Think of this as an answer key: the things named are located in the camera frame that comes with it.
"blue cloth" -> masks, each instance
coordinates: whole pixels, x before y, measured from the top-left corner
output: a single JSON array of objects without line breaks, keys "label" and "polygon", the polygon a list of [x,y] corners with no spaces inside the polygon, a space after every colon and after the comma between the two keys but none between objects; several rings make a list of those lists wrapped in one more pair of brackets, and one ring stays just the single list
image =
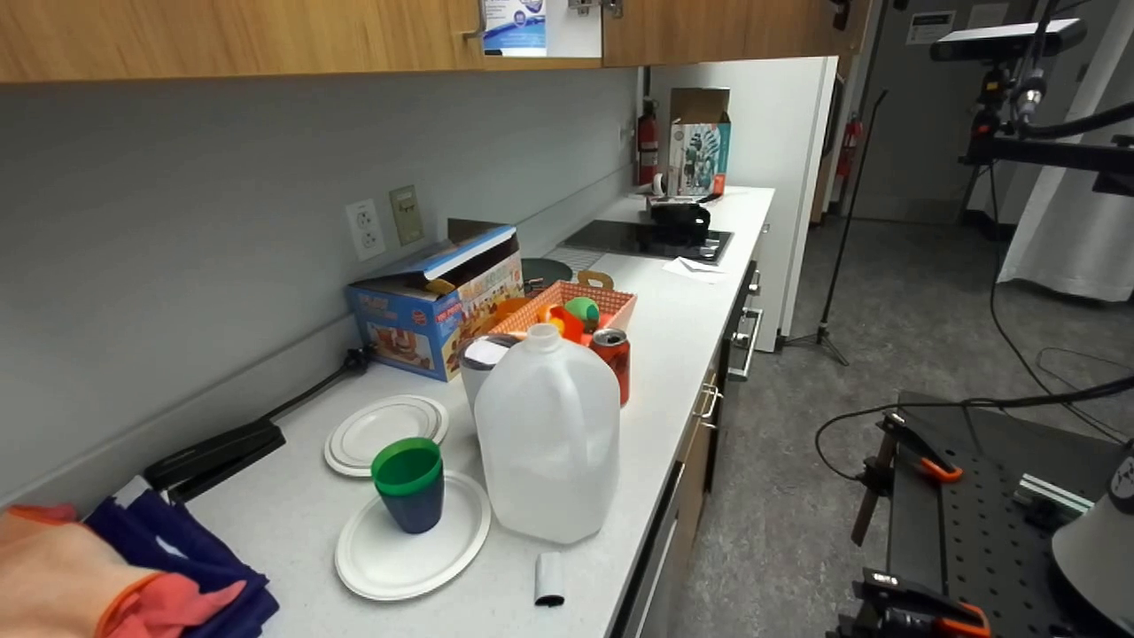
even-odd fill
[{"label": "blue cloth", "polygon": [[242,563],[209,529],[202,529],[182,504],[166,504],[147,491],[120,507],[108,497],[84,526],[102,537],[128,563],[175,570],[190,579],[202,594],[246,581],[246,594],[224,607],[209,624],[189,630],[190,638],[264,635],[264,624],[281,611],[270,579]]}]

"food box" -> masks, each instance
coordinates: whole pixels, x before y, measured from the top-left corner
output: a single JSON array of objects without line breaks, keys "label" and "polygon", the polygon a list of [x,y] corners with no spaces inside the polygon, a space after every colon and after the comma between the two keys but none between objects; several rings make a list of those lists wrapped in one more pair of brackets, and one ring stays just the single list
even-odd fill
[{"label": "food box", "polygon": [[669,93],[669,197],[722,197],[730,171],[730,93],[674,88]]},{"label": "food box", "polygon": [[637,301],[633,293],[625,293],[625,291],[560,282],[542,293],[535,293],[519,312],[509,312],[492,332],[527,336],[527,331],[542,324],[551,310],[564,310],[571,298],[591,298],[600,306],[600,327],[581,332],[581,343],[591,343],[591,336],[604,331],[626,331]]},{"label": "food box", "polygon": [[514,228],[490,228],[456,246],[430,246],[398,265],[355,282],[349,306],[371,360],[451,380],[466,343],[525,298]]}]

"cooktop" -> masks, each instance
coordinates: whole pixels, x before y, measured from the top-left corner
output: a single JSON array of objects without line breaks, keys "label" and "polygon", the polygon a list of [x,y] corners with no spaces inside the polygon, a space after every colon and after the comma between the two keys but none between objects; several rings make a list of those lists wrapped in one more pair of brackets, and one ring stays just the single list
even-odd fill
[{"label": "cooktop", "polygon": [[710,230],[700,239],[674,239],[674,230],[658,236],[652,225],[615,225],[615,219],[591,219],[578,236],[567,239],[574,247],[591,252],[616,252],[616,257],[657,257],[657,258],[700,258],[700,262],[718,262],[722,247],[733,236]]}]

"white backsplash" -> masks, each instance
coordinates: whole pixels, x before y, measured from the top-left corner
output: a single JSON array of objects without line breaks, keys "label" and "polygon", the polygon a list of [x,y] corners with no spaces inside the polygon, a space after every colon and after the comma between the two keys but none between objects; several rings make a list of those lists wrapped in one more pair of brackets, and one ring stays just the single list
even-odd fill
[{"label": "white backsplash", "polygon": [[[349,204],[414,185],[431,228],[519,225],[546,252],[625,188],[631,88],[631,70],[0,88],[0,504],[84,499],[316,380],[342,289],[379,265],[355,258]],[[297,340],[320,364],[182,414]],[[131,438],[137,458],[101,460]]]}]

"bottle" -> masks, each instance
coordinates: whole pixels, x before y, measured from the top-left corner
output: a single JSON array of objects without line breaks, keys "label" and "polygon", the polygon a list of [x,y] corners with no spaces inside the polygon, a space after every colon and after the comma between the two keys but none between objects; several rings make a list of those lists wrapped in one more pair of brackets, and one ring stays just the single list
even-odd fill
[{"label": "bottle", "polygon": [[476,399],[485,491],[519,537],[574,547],[604,529],[616,478],[620,389],[609,364],[531,327]]}]

